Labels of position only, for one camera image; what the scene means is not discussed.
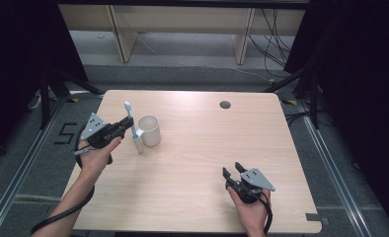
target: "white mug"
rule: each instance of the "white mug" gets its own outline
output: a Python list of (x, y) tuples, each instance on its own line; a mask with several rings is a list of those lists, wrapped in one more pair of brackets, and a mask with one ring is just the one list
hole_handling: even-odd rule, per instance
[(160, 121), (155, 116), (144, 116), (140, 118), (136, 134), (138, 137), (134, 139), (134, 142), (138, 152), (142, 153), (142, 143), (146, 146), (155, 146), (160, 143)]

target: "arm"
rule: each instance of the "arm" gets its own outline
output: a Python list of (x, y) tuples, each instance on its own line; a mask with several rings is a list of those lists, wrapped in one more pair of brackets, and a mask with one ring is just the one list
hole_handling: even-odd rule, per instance
[[(90, 152), (81, 155), (82, 169), (80, 175), (49, 217), (76, 206), (87, 196), (108, 164), (109, 155), (119, 144), (120, 137), (117, 137), (103, 149), (90, 150)], [(86, 145), (88, 145), (87, 141), (81, 141), (78, 147), (82, 148)], [(80, 210), (46, 225), (38, 230), (33, 237), (70, 236), (79, 214)]]
[[(268, 217), (265, 206), (259, 201), (255, 201), (251, 204), (243, 203), (231, 187), (228, 187), (228, 193), (234, 201), (238, 212), (238, 218), (240, 219), (241, 225), (246, 230), (248, 237), (265, 236), (264, 226)], [(263, 193), (268, 197), (269, 201), (271, 201), (271, 192), (263, 190)]]

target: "gray floor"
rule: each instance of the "gray floor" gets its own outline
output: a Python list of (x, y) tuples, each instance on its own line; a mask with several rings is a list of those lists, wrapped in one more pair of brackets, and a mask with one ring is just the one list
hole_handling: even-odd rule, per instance
[[(245, 63), (237, 65), (229, 36), (140, 34), (130, 61), (123, 64), (119, 61), (111, 33), (71, 32), (71, 35), (90, 81), (101, 89), (258, 92), (270, 85), (270, 79), (277, 81), (288, 75), (281, 71), (280, 65), (265, 59), (251, 43), (248, 45)], [(253, 39), (266, 48), (263, 37), (253, 36)], [(293, 40), (283, 38), (287, 45), (291, 45)], [(277, 55), (278, 49), (273, 46), (270, 52)], [(74, 85), (69, 86), (72, 91), (80, 90)], [(277, 94), (282, 100), (291, 100), (293, 87), (294, 83), (280, 89)], [(0, 236), (28, 236), (33, 225), (44, 219), (57, 204), (75, 162), (70, 155), (73, 147), (66, 142), (67, 137), (59, 136), (59, 131), (64, 128), (66, 132), (76, 132), (76, 127), (88, 118), (89, 113), (97, 110), (100, 102), (100, 98), (87, 98), (77, 103), (66, 103), (62, 107), (39, 151), (38, 159), (1, 223)], [(298, 106), (281, 106), (287, 115), (299, 112)], [(389, 236), (389, 219), (362, 174), (351, 165), (353, 159), (338, 131), (331, 125), (329, 116), (319, 114), (318, 118), (321, 135), (370, 233), (373, 236)], [(40, 107), (37, 107), (25, 115), (6, 142), (7, 154), (0, 155), (0, 196), (28, 154), (39, 126)], [(322, 218), (323, 229), (315, 236), (358, 236), (310, 135), (306, 120), (299, 118), (294, 121), (290, 131)], [(74, 233), (86, 234), (83, 231)], [(113, 237), (115, 233), (91, 231), (89, 235)], [(125, 236), (145, 235), (126, 233)]]

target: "wires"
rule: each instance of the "wires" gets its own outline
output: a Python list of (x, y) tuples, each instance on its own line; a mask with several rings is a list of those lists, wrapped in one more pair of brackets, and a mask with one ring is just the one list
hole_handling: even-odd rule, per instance
[[(317, 113), (325, 113), (326, 111), (324, 109), (318, 109), (317, 110)], [(310, 111), (307, 111), (307, 112), (301, 112), (301, 113), (297, 113), (297, 114), (291, 114), (291, 115), (285, 115), (286, 117), (286, 121), (287, 121), (287, 126), (291, 126), (292, 123), (301, 118), (301, 117), (306, 117), (306, 116), (310, 116), (311, 115), (311, 112)], [(322, 125), (325, 125), (325, 126), (334, 126), (332, 123), (331, 124), (328, 124), (328, 123), (325, 123), (325, 122), (321, 122), (320, 120), (318, 120), (318, 122)]]
[[(272, 14), (273, 14), (273, 22), (272, 22), (272, 26), (271, 26), (271, 23), (265, 13), (265, 10), (262, 9), (262, 13), (263, 13), (263, 16), (266, 20), (266, 24), (268, 25), (269, 27), (269, 30), (271, 31), (271, 36), (270, 38), (265, 37), (265, 39), (267, 40), (267, 46), (266, 46), (266, 49), (260, 47), (254, 40), (251, 36), (250, 37), (250, 40), (252, 41), (253, 45), (256, 47), (256, 49), (259, 50), (259, 52), (261, 52), (262, 54), (265, 55), (265, 68), (267, 70), (267, 72), (271, 75), (271, 76), (274, 76), (274, 77), (278, 77), (277, 75), (274, 75), (274, 74), (271, 74), (268, 70), (268, 66), (267, 66), (267, 58), (271, 59), (272, 61), (274, 61), (275, 63), (277, 63), (278, 65), (280, 65), (281, 67), (284, 67), (285, 64), (286, 64), (286, 60), (287, 60), (287, 54), (290, 53), (290, 48), (289, 46), (287, 46), (283, 40), (281, 40), (280, 36), (278, 35), (277, 33), (277, 9), (273, 9), (272, 10)], [(273, 46), (276, 46), (277, 49), (278, 49), (278, 53), (279, 53), (279, 56), (280, 56), (280, 59), (271, 55), (269, 53), (269, 48), (270, 48), (270, 45), (273, 45)]]
[(58, 221), (72, 213), (74, 213), (75, 211), (81, 209), (84, 205), (86, 205), (90, 199), (93, 197), (94, 195), (94, 191), (95, 191), (95, 188), (93, 187), (90, 192), (87, 194), (87, 196), (84, 198), (83, 201), (81, 201), (79, 204), (77, 204), (76, 206), (68, 209), (68, 210), (65, 210), (57, 215), (54, 215), (53, 217), (50, 217), (48, 219), (45, 219), (43, 221), (41, 221), (40, 223), (38, 223), (37, 225), (35, 225), (32, 230), (31, 230), (31, 236), (34, 235), (35, 232), (37, 232), (38, 230), (44, 228), (46, 225), (48, 224), (51, 224), (55, 221)]

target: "floor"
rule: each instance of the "floor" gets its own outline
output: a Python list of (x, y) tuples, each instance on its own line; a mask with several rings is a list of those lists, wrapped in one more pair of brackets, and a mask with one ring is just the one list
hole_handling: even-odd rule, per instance
[[(254, 73), (252, 76), (270, 80), (269, 73), (275, 73), (283, 68), (279, 63), (265, 58), (251, 40), (248, 44), (244, 64), (237, 65), (231, 38), (224, 35), (140, 34), (132, 56), (126, 64), (119, 60), (112, 33), (71, 32), (71, 36), (80, 58), (88, 70), (97, 66), (195, 67), (198, 69), (224, 68), (233, 70), (234, 73), (252, 74), (252, 70), (263, 71), (263, 69), (267, 69), (267, 74)], [(268, 47), (264, 36), (252, 36), (252, 39), (262, 48), (267, 48), (268, 52), (279, 61), (283, 61), (283, 57), (279, 54), (279, 47), (271, 44)], [(286, 37), (282, 40), (284, 44), (291, 46), (294, 38)], [(281, 93), (291, 93), (291, 91), (285, 91), (280, 90)], [(290, 94), (287, 94), (280, 94), (280, 97), (288, 99)], [(100, 102), (88, 100), (83, 102), (83, 107), (86, 107), (86, 103), (88, 103), (88, 109), (84, 108), (83, 110), (90, 111)], [(306, 102), (299, 102), (297, 105), (287, 103), (282, 107), (286, 115), (295, 114), (306, 110)], [(85, 119), (85, 116), (74, 114), (74, 109), (67, 104), (63, 108), (60, 119), (77, 119), (76, 117)], [(370, 186), (365, 182), (364, 177), (352, 165), (352, 157), (350, 157), (347, 147), (343, 144), (335, 127), (330, 124), (329, 116), (322, 114), (319, 116), (319, 120), (321, 124), (324, 124), (320, 125), (319, 130), (313, 129), (307, 118), (299, 118), (290, 126), (312, 196), (323, 223), (322, 232), (315, 234), (315, 236), (389, 236), (388, 217), (382, 206), (379, 205)], [(16, 176), (19, 167), (23, 165), (24, 157), (29, 155), (29, 146), (24, 144), (33, 146), (35, 138), (42, 135), (39, 134), (37, 127), (39, 127), (39, 109), (19, 122), (18, 129), (14, 131), (13, 137), (8, 141), (14, 148), (7, 150), (7, 154), (4, 155), (11, 157), (11, 159), (0, 159), (0, 197), (3, 197), (2, 195), (8, 187), (12, 186), (13, 182), (15, 183), (12, 178)], [(48, 140), (46, 143), (54, 142), (51, 138), (46, 139)], [(43, 157), (50, 156), (44, 147), (40, 148), (38, 152)], [(35, 162), (32, 164), (33, 167), (47, 165), (42, 164), (46, 162), (45, 159)], [(41, 177), (48, 177), (50, 174), (49, 178), (53, 180), (52, 183), (48, 183), (53, 184), (56, 180), (56, 170), (68, 170), (73, 163), (72, 160), (62, 160), (59, 162), (59, 166), (55, 165), (54, 162), (53, 166), (56, 168), (49, 167), (45, 170), (39, 169), (39, 171), (31, 169), (26, 174), (25, 183), (18, 187), (13, 206), (6, 213), (3, 213), (6, 217), (0, 223), (0, 236), (13, 236), (13, 233), (22, 233), (21, 236), (23, 236), (24, 232), (22, 231), (25, 228), (30, 229), (31, 224), (36, 223), (37, 216), (44, 218), (59, 201), (62, 183), (58, 186), (54, 184), (55, 187), (60, 188), (43, 187), (47, 182), (43, 181)], [(330, 167), (335, 167), (334, 171), (330, 171)], [(39, 187), (44, 188), (45, 192), (39, 191)], [(76, 234), (84, 236), (86, 233), (77, 231)], [(115, 233), (91, 231), (89, 235), (115, 236)], [(128, 233), (126, 236), (145, 235)]]

